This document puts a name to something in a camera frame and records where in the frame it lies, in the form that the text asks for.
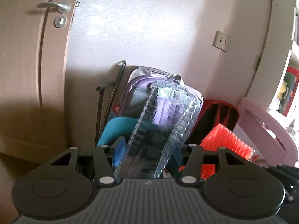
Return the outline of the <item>red ribbed plastic tray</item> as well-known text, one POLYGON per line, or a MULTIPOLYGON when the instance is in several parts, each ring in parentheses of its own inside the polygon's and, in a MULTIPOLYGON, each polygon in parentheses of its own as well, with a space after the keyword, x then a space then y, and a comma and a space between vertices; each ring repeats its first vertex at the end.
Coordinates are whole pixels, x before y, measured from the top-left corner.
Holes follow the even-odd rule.
POLYGON ((214 166, 214 174, 205 179, 203 185, 229 183, 238 178, 253 178, 257 168, 256 165, 224 146, 218 147, 216 151, 204 150, 202 170, 205 164, 214 166))

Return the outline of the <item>clear plastic tray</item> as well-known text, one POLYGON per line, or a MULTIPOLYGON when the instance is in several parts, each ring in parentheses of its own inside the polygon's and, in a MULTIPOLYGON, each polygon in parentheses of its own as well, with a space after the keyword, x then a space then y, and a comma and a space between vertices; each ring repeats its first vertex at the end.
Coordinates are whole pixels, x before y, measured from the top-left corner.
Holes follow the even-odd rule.
POLYGON ((159 178, 173 150, 186 142, 202 104, 199 91, 170 80, 156 81, 115 168, 115 178, 159 178))

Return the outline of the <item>teal plastic trash bin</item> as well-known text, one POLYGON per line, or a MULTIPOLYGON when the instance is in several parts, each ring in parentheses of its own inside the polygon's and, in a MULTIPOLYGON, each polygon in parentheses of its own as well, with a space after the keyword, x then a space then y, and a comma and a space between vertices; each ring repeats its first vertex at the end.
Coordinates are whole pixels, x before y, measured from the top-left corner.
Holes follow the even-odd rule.
POLYGON ((126 143, 130 140, 130 137, 135 129, 138 119, 131 117, 116 117, 111 119, 96 146, 112 145, 120 136, 123 136, 126 143))

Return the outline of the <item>red black backpack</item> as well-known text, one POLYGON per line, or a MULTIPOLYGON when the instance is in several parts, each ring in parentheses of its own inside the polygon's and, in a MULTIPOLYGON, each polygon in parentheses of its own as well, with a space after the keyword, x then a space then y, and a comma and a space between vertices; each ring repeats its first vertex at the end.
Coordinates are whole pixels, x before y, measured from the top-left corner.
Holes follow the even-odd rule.
POLYGON ((233 131, 239 120, 238 109, 225 101, 204 100, 202 109, 186 144, 199 145, 210 131, 221 123, 233 131))

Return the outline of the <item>purple grey backpack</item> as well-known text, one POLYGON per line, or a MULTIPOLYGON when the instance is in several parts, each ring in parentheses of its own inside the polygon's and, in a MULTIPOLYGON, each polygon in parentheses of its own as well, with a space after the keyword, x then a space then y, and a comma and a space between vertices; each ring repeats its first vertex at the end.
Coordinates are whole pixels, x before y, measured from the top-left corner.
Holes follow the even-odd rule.
POLYGON ((185 85, 178 74, 170 74, 160 69, 143 66, 137 66, 132 70, 122 94, 117 116, 138 119, 150 95, 151 85, 160 79, 184 86, 185 89, 199 99, 198 109, 192 117, 193 121, 196 121, 204 102, 202 94, 185 85))

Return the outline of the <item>white bookshelf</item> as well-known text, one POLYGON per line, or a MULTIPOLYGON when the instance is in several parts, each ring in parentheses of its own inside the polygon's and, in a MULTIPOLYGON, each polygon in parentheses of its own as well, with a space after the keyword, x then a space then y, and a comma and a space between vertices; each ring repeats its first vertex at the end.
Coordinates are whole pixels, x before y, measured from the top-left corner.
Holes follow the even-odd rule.
POLYGON ((274 110, 276 96, 288 66, 298 69, 298 44, 294 40, 298 0, 272 0, 268 35, 255 77, 247 98, 257 103, 283 127, 293 120, 298 93, 286 116, 274 110))

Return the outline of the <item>beige wooden door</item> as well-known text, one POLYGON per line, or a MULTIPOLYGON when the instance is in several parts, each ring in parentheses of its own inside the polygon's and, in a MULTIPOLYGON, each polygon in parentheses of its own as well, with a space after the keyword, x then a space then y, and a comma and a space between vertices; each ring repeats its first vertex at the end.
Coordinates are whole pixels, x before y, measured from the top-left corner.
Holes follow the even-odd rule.
POLYGON ((43 163, 67 147, 65 70, 77 0, 1 0, 1 152, 43 163), (36 6, 68 2, 70 10, 36 6))

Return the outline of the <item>beige wall socket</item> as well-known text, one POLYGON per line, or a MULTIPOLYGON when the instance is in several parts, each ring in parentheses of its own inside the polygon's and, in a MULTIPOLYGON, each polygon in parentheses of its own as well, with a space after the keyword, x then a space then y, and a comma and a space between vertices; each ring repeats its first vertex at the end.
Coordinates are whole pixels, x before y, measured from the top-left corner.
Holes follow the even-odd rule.
POLYGON ((231 42, 231 37, 221 31, 216 31, 213 46, 227 52, 229 48, 229 44, 231 42))

